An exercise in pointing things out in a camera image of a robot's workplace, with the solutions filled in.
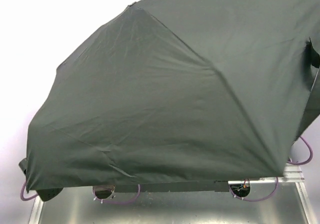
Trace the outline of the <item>black folding umbrella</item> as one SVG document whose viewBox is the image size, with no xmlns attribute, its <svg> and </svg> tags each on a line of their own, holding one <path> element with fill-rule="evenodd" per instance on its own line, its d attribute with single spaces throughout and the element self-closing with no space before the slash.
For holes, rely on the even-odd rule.
<svg viewBox="0 0 320 224">
<path fill-rule="evenodd" d="M 319 113 L 320 0 L 139 0 L 58 67 L 27 191 L 281 177 Z"/>
</svg>

